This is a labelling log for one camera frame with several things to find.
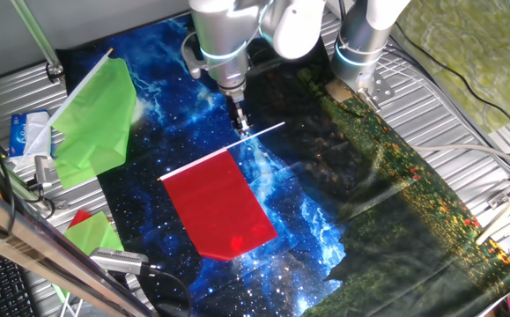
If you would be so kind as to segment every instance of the blue galaxy print fabric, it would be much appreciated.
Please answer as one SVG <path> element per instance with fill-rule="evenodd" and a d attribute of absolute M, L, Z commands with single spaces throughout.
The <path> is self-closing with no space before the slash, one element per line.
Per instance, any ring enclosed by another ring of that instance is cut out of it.
<path fill-rule="evenodd" d="M 200 80 L 188 74 L 180 47 L 189 24 L 188 15 L 172 18 L 60 52 L 70 88 L 114 48 L 110 57 L 126 61 L 137 89 L 127 162 L 99 176 L 122 243 L 184 281 L 195 316 L 301 315 L 338 288 L 340 282 L 326 277 L 345 253 L 334 204 L 317 188 L 307 193 L 313 185 L 300 179 L 303 162 L 283 137 L 297 123 L 229 150 L 278 233 L 233 261 L 198 255 L 159 181 L 240 140 L 213 80 L 205 73 Z M 252 110 L 255 131 L 280 120 L 264 116 Z M 161 310 L 165 303 L 183 301 L 179 286 L 168 279 L 140 281 Z"/>

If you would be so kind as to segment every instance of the silver metal frame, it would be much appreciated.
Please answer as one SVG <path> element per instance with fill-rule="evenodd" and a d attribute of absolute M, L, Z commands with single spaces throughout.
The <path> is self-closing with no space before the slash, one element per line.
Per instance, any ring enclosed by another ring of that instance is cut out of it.
<path fill-rule="evenodd" d="M 54 75 L 62 74 L 63 66 L 59 61 L 59 57 L 57 57 L 57 54 L 55 53 L 53 47 L 51 47 L 51 44 L 45 36 L 45 33 L 43 30 L 41 30 L 39 23 L 37 23 L 37 20 L 29 10 L 29 7 L 26 4 L 26 0 L 10 1 L 14 5 L 14 8 L 16 8 L 16 11 L 22 18 L 22 21 L 24 21 L 24 24 L 29 30 L 29 33 L 32 34 L 33 39 L 40 47 L 41 53 L 43 53 L 45 59 L 47 59 L 47 62 L 49 63 L 49 71 Z"/>
<path fill-rule="evenodd" d="M 0 228 L 11 207 L 0 199 Z M 154 313 L 107 275 L 61 233 L 31 215 L 17 213 L 12 236 L 0 239 L 0 254 L 113 316 Z"/>

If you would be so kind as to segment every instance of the red object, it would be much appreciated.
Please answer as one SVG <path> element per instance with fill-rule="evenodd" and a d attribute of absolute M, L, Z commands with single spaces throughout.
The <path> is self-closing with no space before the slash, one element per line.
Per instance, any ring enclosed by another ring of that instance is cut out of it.
<path fill-rule="evenodd" d="M 88 212 L 86 212 L 84 210 L 77 211 L 77 214 L 70 222 L 69 228 L 71 228 L 73 225 L 80 224 L 81 222 L 85 221 L 86 219 L 88 219 L 91 216 L 92 216 L 91 214 L 89 214 Z"/>
<path fill-rule="evenodd" d="M 229 261 L 277 237 L 226 149 L 160 179 L 201 256 Z"/>

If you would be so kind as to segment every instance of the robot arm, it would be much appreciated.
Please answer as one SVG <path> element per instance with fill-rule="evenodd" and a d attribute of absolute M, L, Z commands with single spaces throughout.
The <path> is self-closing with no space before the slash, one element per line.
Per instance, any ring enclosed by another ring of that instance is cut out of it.
<path fill-rule="evenodd" d="M 219 90 L 233 99 L 232 117 L 241 134 L 249 124 L 240 103 L 248 71 L 247 45 L 261 35 L 282 57 L 307 54 L 319 39 L 325 0 L 189 0 L 202 61 L 182 43 L 192 77 L 207 70 Z"/>
<path fill-rule="evenodd" d="M 373 70 L 391 27 L 410 0 L 356 0 L 336 42 L 333 71 L 353 90 L 373 89 Z M 189 0 L 203 56 L 188 45 L 182 55 L 192 77 L 207 70 L 219 90 L 233 99 L 233 117 L 241 133 L 249 129 L 240 103 L 248 71 L 247 46 L 262 36 L 279 55 L 295 59 L 319 39 L 325 0 Z"/>
<path fill-rule="evenodd" d="M 331 67 L 352 90 L 370 99 L 376 63 L 392 26 L 410 0 L 356 0 L 336 39 Z"/>

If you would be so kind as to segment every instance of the green surface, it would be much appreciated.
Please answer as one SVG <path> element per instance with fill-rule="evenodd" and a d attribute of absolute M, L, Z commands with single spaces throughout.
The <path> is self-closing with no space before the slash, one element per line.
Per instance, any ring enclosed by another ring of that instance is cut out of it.
<path fill-rule="evenodd" d="M 55 151 L 64 188 L 125 162 L 136 91 L 123 59 L 108 59 L 53 124 L 66 136 Z"/>
<path fill-rule="evenodd" d="M 411 0 L 398 21 L 414 42 L 464 75 L 480 97 L 510 114 L 510 0 Z M 486 132 L 510 123 L 413 48 L 396 27 L 392 34 Z"/>
<path fill-rule="evenodd" d="M 67 229 L 64 236 L 86 255 L 98 247 L 123 251 L 120 238 L 103 212 L 89 217 L 80 224 L 73 225 Z"/>
<path fill-rule="evenodd" d="M 482 228 L 456 193 L 349 88 L 334 101 L 321 73 L 299 78 L 374 172 L 339 208 L 346 256 L 328 279 L 342 284 L 304 316 L 474 316 L 510 292 L 510 258 L 476 244 Z"/>

